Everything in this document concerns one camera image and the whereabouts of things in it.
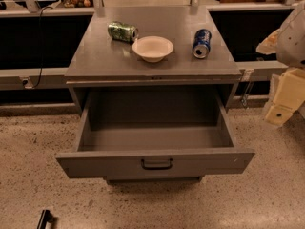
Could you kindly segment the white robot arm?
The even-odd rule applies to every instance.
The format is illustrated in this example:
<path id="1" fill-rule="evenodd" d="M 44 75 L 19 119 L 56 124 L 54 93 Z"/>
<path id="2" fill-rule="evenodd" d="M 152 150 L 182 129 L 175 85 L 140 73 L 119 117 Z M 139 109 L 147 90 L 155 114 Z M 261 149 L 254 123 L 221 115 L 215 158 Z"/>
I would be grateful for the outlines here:
<path id="1" fill-rule="evenodd" d="M 256 47 L 262 54 L 276 54 L 276 60 L 288 67 L 271 81 L 264 120 L 282 126 L 305 102 L 305 2 L 299 2 L 279 29 Z"/>

